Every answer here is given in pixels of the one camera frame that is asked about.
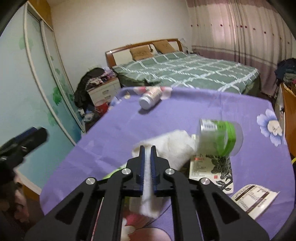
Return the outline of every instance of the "white bottle cap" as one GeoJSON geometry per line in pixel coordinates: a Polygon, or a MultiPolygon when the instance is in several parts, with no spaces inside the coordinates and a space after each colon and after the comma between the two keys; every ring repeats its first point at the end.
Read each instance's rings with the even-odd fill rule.
{"type": "Polygon", "coordinates": [[[139,99],[139,104],[140,104],[140,106],[141,106],[143,109],[148,110],[148,109],[150,109],[152,103],[151,103],[151,100],[150,100],[148,97],[146,97],[146,96],[142,96],[142,97],[139,99]]]}

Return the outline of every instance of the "wooden headboard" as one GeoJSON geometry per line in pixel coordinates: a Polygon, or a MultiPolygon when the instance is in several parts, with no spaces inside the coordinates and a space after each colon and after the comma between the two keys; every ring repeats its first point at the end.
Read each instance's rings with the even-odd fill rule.
{"type": "Polygon", "coordinates": [[[153,46],[152,43],[156,42],[156,41],[161,41],[161,40],[167,40],[168,42],[176,42],[177,45],[178,45],[179,51],[183,51],[182,50],[182,45],[181,45],[181,43],[180,43],[180,41],[178,39],[159,39],[159,40],[152,40],[152,41],[147,41],[147,42],[142,42],[142,43],[137,43],[137,44],[130,44],[130,45],[126,45],[126,46],[123,46],[123,47],[112,49],[112,50],[109,50],[109,51],[106,52],[106,60],[107,60],[108,67],[112,68],[113,66],[118,64],[115,61],[115,58],[114,58],[114,55],[113,55],[114,53],[129,50],[131,48],[135,48],[135,47],[139,47],[139,46],[143,46],[143,45],[149,45],[151,51],[153,51],[153,49],[151,48],[151,46],[153,46]]]}

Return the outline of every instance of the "green plaid bedsheet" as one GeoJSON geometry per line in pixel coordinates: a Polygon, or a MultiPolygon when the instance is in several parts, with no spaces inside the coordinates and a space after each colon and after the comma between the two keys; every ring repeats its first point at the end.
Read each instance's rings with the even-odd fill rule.
{"type": "Polygon", "coordinates": [[[113,67],[124,86],[159,85],[243,93],[258,77],[240,63],[174,52],[113,67]]]}

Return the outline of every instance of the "white cloth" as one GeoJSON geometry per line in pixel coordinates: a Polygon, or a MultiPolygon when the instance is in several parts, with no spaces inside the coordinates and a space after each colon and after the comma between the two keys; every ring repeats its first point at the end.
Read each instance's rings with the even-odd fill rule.
{"type": "Polygon", "coordinates": [[[150,149],[155,145],[157,156],[167,159],[171,168],[180,170],[195,154],[195,140],[186,131],[175,130],[136,144],[132,151],[133,157],[139,156],[141,145],[145,147],[143,196],[130,198],[129,209],[147,217],[158,218],[165,200],[162,197],[155,197],[153,193],[150,149]]]}

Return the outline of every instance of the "pink curtain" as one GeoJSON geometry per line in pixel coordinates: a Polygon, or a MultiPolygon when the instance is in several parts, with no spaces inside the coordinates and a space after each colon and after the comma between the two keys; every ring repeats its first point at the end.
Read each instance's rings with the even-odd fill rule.
{"type": "Polygon", "coordinates": [[[266,0],[187,0],[194,52],[240,62],[260,72],[274,95],[278,62],[292,56],[292,33],[266,0]]]}

